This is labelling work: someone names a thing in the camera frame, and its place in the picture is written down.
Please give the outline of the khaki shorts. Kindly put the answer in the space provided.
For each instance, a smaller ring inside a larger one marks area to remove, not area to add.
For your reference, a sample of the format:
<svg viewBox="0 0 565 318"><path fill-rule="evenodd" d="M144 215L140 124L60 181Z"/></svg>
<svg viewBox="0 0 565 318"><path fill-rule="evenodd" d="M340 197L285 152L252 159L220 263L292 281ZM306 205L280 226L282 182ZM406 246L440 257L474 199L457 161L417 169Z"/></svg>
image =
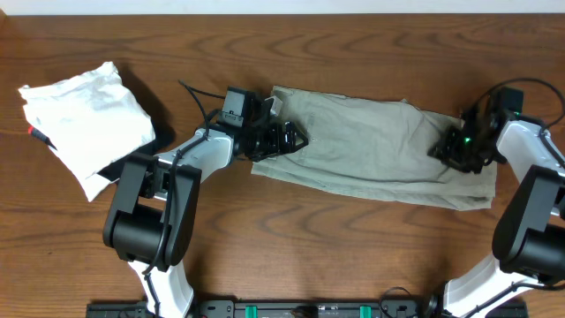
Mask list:
<svg viewBox="0 0 565 318"><path fill-rule="evenodd" d="M427 154L458 119L405 100L374 102L279 86L272 93L282 101L281 119L297 124L309 143L255 163L252 174L361 199L459 211L491 207L495 165L463 173Z"/></svg>

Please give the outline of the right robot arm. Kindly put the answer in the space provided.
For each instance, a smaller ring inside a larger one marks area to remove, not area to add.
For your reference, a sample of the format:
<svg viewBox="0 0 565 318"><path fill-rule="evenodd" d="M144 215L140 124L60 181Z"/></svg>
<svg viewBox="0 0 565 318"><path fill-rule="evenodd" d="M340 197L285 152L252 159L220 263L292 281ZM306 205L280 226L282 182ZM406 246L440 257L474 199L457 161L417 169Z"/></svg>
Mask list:
<svg viewBox="0 0 565 318"><path fill-rule="evenodd" d="M526 317L517 296L564 288L564 230L550 223L564 216L564 156L548 124L523 114L524 93L514 84L487 90L428 152L465 173L506 163L519 187L496 225L491 253L440 287L422 317Z"/></svg>

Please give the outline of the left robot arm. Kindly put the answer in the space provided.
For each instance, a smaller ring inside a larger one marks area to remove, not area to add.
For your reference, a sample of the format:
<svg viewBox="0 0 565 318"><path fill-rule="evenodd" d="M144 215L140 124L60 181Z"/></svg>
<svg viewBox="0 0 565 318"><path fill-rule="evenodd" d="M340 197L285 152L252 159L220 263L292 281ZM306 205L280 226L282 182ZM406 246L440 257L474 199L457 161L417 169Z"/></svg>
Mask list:
<svg viewBox="0 0 565 318"><path fill-rule="evenodd" d="M256 163L309 143L297 124L281 120L278 97L229 87L220 98L222 108L205 112L188 141L166 153L133 152L125 159L102 237L135 271L147 303L125 307L118 316L186 317L194 291L183 258L201 183L238 158Z"/></svg>

